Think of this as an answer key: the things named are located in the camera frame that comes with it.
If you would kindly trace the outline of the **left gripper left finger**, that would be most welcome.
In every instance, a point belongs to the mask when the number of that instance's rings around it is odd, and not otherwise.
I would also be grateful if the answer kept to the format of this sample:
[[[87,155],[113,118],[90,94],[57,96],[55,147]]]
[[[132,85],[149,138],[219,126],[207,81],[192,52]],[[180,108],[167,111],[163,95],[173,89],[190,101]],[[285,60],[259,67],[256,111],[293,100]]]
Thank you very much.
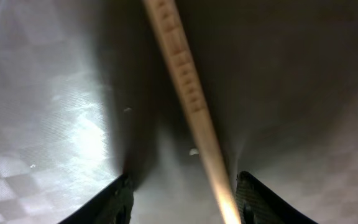
[[[123,174],[59,224],[129,224],[133,204],[132,180]]]

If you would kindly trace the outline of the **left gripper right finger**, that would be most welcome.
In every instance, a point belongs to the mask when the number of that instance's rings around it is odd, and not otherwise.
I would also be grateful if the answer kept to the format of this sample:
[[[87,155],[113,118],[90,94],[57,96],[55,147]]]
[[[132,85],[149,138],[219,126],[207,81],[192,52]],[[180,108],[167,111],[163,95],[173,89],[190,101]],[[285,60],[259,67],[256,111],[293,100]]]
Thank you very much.
[[[317,224],[247,171],[237,175],[235,198],[242,224]]]

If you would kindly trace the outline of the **wooden chopstick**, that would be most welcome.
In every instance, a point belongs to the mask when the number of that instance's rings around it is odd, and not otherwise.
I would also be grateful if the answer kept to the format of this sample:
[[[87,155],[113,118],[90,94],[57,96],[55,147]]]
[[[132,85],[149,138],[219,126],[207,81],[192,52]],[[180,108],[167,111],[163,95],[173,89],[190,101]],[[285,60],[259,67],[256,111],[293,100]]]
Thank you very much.
[[[241,224],[198,72],[173,0],[144,0],[164,61],[185,112],[225,224]]]

